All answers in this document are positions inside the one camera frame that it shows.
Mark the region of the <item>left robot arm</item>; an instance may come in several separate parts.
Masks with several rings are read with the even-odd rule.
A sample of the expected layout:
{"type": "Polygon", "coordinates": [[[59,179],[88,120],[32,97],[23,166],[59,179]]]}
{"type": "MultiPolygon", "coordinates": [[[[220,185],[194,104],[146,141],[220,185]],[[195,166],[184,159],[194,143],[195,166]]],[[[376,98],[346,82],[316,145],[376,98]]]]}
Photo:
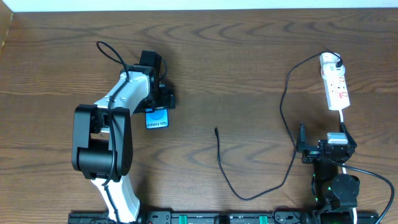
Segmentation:
{"type": "Polygon", "coordinates": [[[123,66],[119,81],[102,99],[75,109],[72,166],[100,191],[109,222],[146,221],[129,176],[133,158],[131,119],[142,113],[147,129],[169,126],[175,97],[162,83],[161,71],[165,69],[157,52],[144,50],[139,63],[123,66]]]}

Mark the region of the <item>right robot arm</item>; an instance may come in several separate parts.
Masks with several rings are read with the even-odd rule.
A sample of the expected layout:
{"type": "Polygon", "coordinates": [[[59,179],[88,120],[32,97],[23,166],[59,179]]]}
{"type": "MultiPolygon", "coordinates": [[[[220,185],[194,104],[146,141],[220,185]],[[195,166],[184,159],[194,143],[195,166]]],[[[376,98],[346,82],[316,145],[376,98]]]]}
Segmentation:
{"type": "Polygon", "coordinates": [[[358,206],[360,181],[354,175],[340,173],[338,166],[351,158],[356,147],[344,123],[340,123],[337,133],[328,133],[316,146],[307,144],[305,126],[300,124],[296,150],[302,154],[302,163],[313,165],[312,192],[317,201],[307,223],[353,220],[352,209],[358,206]]]}

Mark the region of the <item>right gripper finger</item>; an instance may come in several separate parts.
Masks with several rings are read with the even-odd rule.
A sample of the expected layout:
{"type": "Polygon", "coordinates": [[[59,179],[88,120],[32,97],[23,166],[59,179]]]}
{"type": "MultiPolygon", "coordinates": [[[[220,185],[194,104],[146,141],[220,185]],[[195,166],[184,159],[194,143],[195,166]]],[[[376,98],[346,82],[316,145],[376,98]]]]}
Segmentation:
{"type": "Polygon", "coordinates": [[[299,126],[298,138],[296,141],[296,150],[297,152],[303,152],[307,147],[307,138],[305,134],[305,126],[304,123],[301,122],[299,126]]]}
{"type": "Polygon", "coordinates": [[[357,143],[355,142],[355,140],[352,138],[352,136],[350,135],[350,133],[348,132],[346,125],[344,124],[344,122],[340,123],[340,132],[344,133],[347,137],[348,140],[348,144],[352,147],[352,148],[356,148],[357,147],[357,143]]]}

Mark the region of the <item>blue Galaxy smartphone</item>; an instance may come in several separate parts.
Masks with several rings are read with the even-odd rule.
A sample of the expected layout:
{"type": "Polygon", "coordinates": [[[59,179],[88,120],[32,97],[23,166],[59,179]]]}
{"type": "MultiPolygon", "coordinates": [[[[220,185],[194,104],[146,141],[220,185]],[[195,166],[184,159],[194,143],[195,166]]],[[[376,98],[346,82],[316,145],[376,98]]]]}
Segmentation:
{"type": "Polygon", "coordinates": [[[147,110],[146,111],[146,128],[158,129],[169,126],[168,110],[147,110]]]}

